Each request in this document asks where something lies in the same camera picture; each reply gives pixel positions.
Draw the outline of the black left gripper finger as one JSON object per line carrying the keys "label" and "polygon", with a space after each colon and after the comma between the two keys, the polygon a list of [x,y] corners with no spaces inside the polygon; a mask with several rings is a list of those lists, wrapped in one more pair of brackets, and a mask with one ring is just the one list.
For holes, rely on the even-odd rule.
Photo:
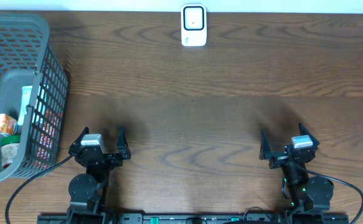
{"label": "black left gripper finger", "polygon": [[79,153],[79,151],[82,149],[81,141],[82,141],[83,137],[86,134],[89,134],[89,128],[88,127],[85,127],[83,129],[82,133],[79,135],[79,137],[76,138],[76,140],[70,145],[68,153],[71,156],[76,156]]}
{"label": "black left gripper finger", "polygon": [[120,157],[123,160],[131,159],[131,151],[130,151],[130,147],[127,143],[127,140],[126,140],[124,127],[121,127],[118,131],[116,149],[118,150],[118,154],[120,155]]}

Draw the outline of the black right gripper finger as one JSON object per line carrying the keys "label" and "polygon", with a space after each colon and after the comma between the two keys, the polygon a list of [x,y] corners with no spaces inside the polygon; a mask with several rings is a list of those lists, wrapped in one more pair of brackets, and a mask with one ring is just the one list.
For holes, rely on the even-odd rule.
{"label": "black right gripper finger", "polygon": [[265,131],[261,130],[260,160],[269,159],[272,156],[271,147],[266,137]]}
{"label": "black right gripper finger", "polygon": [[311,140],[313,141],[312,147],[315,149],[318,149],[319,141],[308,131],[308,129],[304,126],[304,124],[299,123],[298,127],[299,127],[300,136],[308,135],[311,138]]}

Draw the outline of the green lid jar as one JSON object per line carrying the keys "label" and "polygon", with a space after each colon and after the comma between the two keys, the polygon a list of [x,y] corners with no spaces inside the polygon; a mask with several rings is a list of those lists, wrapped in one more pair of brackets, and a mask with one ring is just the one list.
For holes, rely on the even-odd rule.
{"label": "green lid jar", "polygon": [[4,169],[10,166],[19,151],[21,136],[12,135],[1,139],[1,164]]}

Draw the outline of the orange small box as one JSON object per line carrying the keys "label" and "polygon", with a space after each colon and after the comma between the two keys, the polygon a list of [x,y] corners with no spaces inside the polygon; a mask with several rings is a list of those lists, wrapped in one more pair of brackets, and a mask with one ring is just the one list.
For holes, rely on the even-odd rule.
{"label": "orange small box", "polygon": [[3,136],[12,136],[17,133],[17,120],[7,114],[0,114],[0,134]]}

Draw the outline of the teal white wipes packet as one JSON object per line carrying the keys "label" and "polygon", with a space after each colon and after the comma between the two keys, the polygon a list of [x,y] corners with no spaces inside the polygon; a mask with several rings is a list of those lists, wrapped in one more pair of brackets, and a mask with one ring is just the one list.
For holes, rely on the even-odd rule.
{"label": "teal white wipes packet", "polygon": [[24,118],[27,114],[27,105],[29,104],[32,93],[32,85],[22,87],[22,97],[21,97],[21,108],[19,112],[19,118],[17,124],[22,126],[24,124]]}

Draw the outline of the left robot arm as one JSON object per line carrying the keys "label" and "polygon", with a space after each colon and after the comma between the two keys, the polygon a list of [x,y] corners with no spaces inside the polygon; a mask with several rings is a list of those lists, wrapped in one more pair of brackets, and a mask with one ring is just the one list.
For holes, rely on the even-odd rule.
{"label": "left robot arm", "polygon": [[106,208],[106,194],[110,172],[131,158],[124,128],[118,130],[115,148],[117,153],[104,153],[102,135],[90,134],[87,127],[69,147],[68,153],[86,168],[86,172],[75,176],[69,183],[70,206],[66,224],[118,222],[116,215]]}

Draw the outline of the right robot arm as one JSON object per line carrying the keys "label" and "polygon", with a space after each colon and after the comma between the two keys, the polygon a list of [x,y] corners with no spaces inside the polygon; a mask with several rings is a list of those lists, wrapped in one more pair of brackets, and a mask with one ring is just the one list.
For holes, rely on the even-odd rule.
{"label": "right robot arm", "polygon": [[334,184],[317,175],[310,177],[305,164],[315,158],[319,141],[299,124],[299,135],[282,151],[273,152],[264,131],[261,132],[259,159],[268,160],[269,168],[282,169],[284,196],[291,208],[283,212],[283,223],[323,223],[323,214],[330,209]]}

